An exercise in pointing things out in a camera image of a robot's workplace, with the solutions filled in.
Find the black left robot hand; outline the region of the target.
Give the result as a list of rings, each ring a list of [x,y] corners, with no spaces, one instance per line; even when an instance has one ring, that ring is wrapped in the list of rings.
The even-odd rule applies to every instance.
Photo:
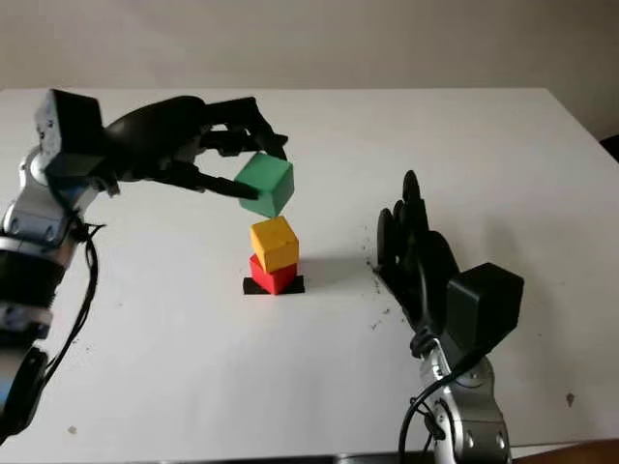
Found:
[[[151,181],[197,192],[254,200],[258,190],[202,173],[195,158],[207,150],[223,158],[255,151],[285,160],[288,137],[277,134],[256,98],[207,103],[180,96],[140,107],[103,131],[104,158],[93,172],[110,188]]]

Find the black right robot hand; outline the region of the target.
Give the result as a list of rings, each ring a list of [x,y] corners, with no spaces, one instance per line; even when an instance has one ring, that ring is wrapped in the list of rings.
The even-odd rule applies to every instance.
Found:
[[[444,236],[429,228],[426,202],[412,170],[404,175],[401,199],[379,214],[374,272],[413,331],[412,356],[422,358],[445,328],[447,283],[458,266]]]

